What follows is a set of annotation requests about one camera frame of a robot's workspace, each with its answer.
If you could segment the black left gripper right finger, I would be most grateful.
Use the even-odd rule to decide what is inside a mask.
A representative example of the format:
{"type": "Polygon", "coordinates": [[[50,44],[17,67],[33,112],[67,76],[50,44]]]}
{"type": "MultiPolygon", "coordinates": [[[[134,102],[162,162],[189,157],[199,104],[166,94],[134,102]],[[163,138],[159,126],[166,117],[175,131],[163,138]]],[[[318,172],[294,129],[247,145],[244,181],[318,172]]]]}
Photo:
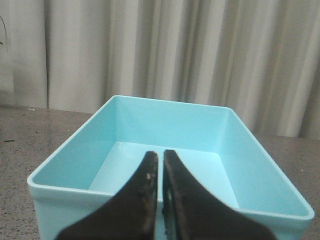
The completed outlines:
{"type": "Polygon", "coordinates": [[[225,205],[185,167],[174,150],[165,150],[162,196],[169,240],[274,240],[264,225],[225,205]]]}

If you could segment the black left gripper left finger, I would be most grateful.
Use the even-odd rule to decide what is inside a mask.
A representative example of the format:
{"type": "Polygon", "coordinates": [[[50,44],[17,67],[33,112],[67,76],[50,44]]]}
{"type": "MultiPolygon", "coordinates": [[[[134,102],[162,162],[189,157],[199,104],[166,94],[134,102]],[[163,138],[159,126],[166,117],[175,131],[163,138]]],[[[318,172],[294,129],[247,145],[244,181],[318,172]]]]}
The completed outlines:
{"type": "Polygon", "coordinates": [[[64,228],[58,240],[153,240],[158,155],[147,151],[127,183],[100,208],[64,228]]]}

